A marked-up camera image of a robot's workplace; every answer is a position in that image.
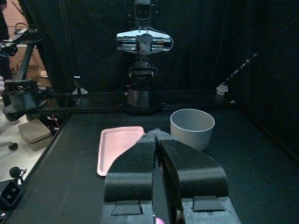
person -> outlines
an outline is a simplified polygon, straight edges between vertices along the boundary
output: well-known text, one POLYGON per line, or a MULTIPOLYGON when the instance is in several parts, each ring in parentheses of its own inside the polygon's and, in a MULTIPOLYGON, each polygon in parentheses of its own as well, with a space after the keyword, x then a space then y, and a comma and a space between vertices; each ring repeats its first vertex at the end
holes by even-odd
MULTIPOLYGON (((6 17, 4 17, 4 9, 7 7, 7 1, 0 0, 0 42, 4 39, 10 39, 10 34, 8 34, 8 27, 6 23, 6 17)), ((10 68, 10 58, 8 57, 2 57, 0 56, 0 76, 3 76, 4 80, 11 80, 12 79, 12 74, 11 74, 11 68, 10 68)))

black tabletop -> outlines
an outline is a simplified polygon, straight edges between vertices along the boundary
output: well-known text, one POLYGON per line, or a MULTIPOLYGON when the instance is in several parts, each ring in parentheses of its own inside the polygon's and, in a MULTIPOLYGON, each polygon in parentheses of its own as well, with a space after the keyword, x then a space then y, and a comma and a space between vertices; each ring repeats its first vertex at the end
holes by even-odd
MULTIPOLYGON (((298 223, 299 166, 238 108, 206 109, 217 121, 205 151, 229 176, 233 206, 242 223, 298 223)), ((7 223, 99 224, 105 178, 98 175, 103 129, 142 126, 170 133, 166 110, 153 115, 122 112, 70 117, 29 178, 7 223)))

white cup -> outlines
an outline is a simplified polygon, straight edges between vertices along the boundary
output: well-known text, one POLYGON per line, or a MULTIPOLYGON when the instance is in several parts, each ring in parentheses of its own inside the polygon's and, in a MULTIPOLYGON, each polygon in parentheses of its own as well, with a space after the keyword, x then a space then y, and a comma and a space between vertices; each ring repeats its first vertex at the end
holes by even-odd
POLYGON ((202 110, 186 108, 171 115, 171 134, 194 149, 203 151, 211 141, 215 126, 213 116, 202 110))

black wall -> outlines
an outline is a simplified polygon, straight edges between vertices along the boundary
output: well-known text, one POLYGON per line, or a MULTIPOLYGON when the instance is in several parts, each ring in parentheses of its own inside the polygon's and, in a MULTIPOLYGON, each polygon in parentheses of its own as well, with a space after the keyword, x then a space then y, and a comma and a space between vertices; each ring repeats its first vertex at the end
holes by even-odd
MULTIPOLYGON (((117 34, 130 30, 126 0, 19 2, 42 33, 39 48, 55 90, 73 92, 77 74, 90 92, 125 90, 135 61, 134 54, 117 50, 117 34)), ((167 54, 150 57, 159 88, 215 89, 258 53, 229 81, 230 92, 299 158, 299 2, 161 0, 158 9, 153 27, 175 43, 167 54)))

pink plate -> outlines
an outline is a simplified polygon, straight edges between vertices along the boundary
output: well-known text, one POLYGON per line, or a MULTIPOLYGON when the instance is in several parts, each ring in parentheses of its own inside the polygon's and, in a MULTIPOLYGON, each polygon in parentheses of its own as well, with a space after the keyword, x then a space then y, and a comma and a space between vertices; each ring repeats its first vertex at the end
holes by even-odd
POLYGON ((141 126, 105 129, 98 149, 98 175, 107 176, 114 161, 135 144, 145 134, 141 126))

